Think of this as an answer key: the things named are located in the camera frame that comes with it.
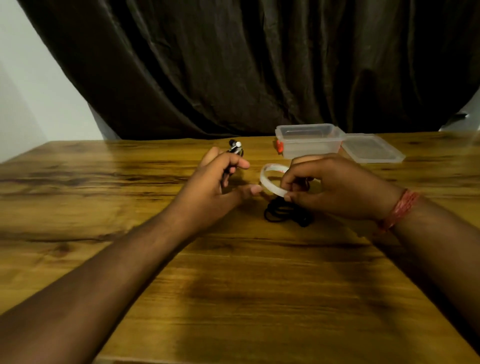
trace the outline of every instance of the curtain fold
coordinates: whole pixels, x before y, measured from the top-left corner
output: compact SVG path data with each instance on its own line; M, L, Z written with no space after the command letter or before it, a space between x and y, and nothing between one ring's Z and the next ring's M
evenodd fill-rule
M475 0L20 0L123 139L438 130L480 86Z

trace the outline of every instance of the wooden table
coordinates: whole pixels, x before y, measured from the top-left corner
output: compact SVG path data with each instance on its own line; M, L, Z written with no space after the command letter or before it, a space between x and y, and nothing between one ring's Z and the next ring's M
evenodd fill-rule
M407 159L369 168L480 226L478 134L383 137ZM265 163L289 163L272 137L239 140L252 167L237 178L256 183ZM211 145L227 141L52 142L1 164L0 311L162 210ZM480 363L400 270L437 295L396 242L372 244L363 236L369 224L327 216L304 229L272 224L263 218L266 204L243 205L181 252L101 355L168 363Z

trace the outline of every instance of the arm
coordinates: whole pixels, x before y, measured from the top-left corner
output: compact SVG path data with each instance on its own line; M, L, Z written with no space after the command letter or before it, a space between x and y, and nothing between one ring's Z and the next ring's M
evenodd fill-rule
M221 194L229 166L245 169L249 163L212 148L164 211L0 316L0 361L91 361L145 283L182 244L260 192L246 185Z
M322 192L309 194L305 181L322 181ZM338 155L294 160L281 187L305 208L351 219L387 217L403 189ZM480 335L480 230L421 197L392 233Z

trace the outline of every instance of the small metal object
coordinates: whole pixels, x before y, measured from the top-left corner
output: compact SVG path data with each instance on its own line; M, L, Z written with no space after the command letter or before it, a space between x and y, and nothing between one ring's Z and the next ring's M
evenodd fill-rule
M228 144L230 145L230 149L228 150L229 153L238 154L240 157L243 157L241 142L237 142L235 139L230 139Z

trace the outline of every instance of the coiled black wire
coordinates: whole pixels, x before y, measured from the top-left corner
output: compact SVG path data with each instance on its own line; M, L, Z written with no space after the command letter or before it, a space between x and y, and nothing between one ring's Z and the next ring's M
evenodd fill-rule
M303 228L309 226L313 222L313 215L310 211L292 202L287 202L280 196L270 201L264 211L264 218L270 222L292 220Z

